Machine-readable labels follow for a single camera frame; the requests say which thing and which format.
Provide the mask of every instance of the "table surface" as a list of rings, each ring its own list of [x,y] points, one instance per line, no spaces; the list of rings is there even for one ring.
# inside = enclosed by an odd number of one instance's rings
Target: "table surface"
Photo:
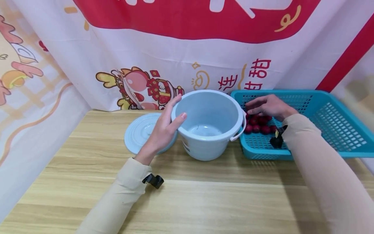
[[[74,233],[133,155],[123,135],[140,110],[90,111],[0,226],[4,234]],[[374,197],[374,179],[347,163]],[[151,164],[165,183],[147,187],[120,233],[327,233],[294,162],[251,161],[239,141],[210,162],[188,156],[180,139]]]

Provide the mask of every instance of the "bucket handle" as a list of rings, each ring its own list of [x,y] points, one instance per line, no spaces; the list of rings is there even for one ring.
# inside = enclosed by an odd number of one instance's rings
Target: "bucket handle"
[[[247,126],[247,119],[245,118],[247,113],[243,111],[243,130],[241,130],[241,132],[239,132],[236,136],[233,136],[233,137],[230,137],[230,141],[235,141],[236,139],[238,139],[240,137],[240,135],[243,134],[244,130],[245,130],[245,127]]]

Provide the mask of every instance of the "light blue bucket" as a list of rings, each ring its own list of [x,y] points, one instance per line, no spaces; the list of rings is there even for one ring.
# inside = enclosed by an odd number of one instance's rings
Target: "light blue bucket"
[[[201,161],[221,156],[228,142],[236,140],[246,125],[246,113],[237,101],[215,90],[198,90],[183,95],[173,108],[172,120],[183,112],[187,113],[187,119],[178,132],[184,149]],[[238,133],[242,124],[243,130]]]

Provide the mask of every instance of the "cloth wall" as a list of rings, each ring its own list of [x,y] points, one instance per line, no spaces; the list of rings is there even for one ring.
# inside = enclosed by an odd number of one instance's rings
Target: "cloth wall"
[[[90,109],[11,2],[0,0],[0,223]]]
[[[374,12],[371,0],[13,2],[108,111],[163,109],[204,88],[315,89]]]
[[[334,88],[337,96],[374,132],[374,46]],[[374,174],[374,158],[363,159]]]

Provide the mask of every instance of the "bucket rim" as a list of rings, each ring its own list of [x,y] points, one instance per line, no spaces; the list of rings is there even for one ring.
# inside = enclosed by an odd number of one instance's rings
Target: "bucket rim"
[[[206,136],[199,136],[199,135],[188,132],[186,129],[184,129],[182,127],[178,128],[178,132],[180,134],[182,134],[183,136],[192,138],[194,140],[201,140],[201,141],[206,141],[206,142],[212,142],[212,141],[218,141],[218,140],[224,140],[224,139],[229,140],[232,136],[234,136],[240,130],[240,127],[243,124],[244,116],[243,116],[243,110],[240,107],[239,103],[235,99],[233,99],[230,95],[228,95],[224,92],[211,90],[211,89],[202,89],[202,90],[195,90],[195,91],[189,92],[187,94],[184,94],[182,96],[182,99],[177,104],[175,104],[175,106],[173,107],[173,110],[171,112],[171,120],[172,121],[175,120],[175,118],[176,118],[175,111],[176,111],[179,103],[182,102],[184,98],[186,98],[188,96],[191,96],[191,95],[194,95],[196,93],[201,93],[201,92],[210,92],[210,93],[214,93],[214,94],[219,94],[223,97],[226,97],[230,101],[232,101],[233,104],[236,106],[236,110],[237,110],[237,113],[238,113],[238,119],[237,119],[235,125],[232,127],[232,129],[228,130],[227,132],[225,132],[221,135],[217,135],[217,136],[207,136],[207,137]]]

